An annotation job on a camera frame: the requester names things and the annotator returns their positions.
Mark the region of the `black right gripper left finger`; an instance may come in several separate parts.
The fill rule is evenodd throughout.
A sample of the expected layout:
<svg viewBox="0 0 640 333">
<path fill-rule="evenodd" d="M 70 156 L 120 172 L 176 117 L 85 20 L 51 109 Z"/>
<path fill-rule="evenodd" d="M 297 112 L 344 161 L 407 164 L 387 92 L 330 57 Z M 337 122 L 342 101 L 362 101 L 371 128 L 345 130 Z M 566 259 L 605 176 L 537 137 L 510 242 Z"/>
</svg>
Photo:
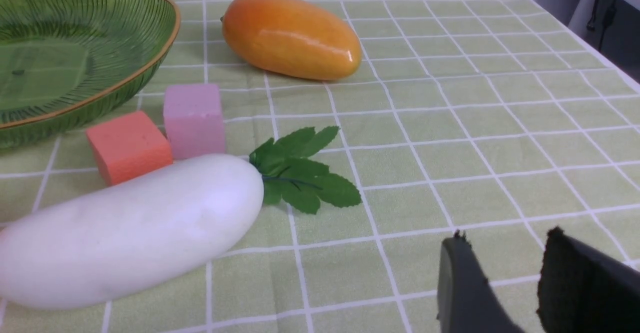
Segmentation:
<svg viewBox="0 0 640 333">
<path fill-rule="evenodd" d="M 442 333 L 522 333 L 496 297 L 465 232 L 443 239 L 437 304 Z"/>
</svg>

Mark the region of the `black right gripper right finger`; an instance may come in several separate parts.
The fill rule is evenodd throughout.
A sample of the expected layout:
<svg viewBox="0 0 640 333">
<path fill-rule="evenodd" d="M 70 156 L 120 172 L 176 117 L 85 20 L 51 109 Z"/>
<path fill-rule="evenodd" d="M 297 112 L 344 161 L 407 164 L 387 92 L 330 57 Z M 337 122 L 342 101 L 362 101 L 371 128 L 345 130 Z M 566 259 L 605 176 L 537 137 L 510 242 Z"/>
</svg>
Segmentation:
<svg viewBox="0 0 640 333">
<path fill-rule="evenodd" d="M 537 285 L 547 333 L 637 333 L 640 274 L 560 227 L 547 232 Z"/>
</svg>

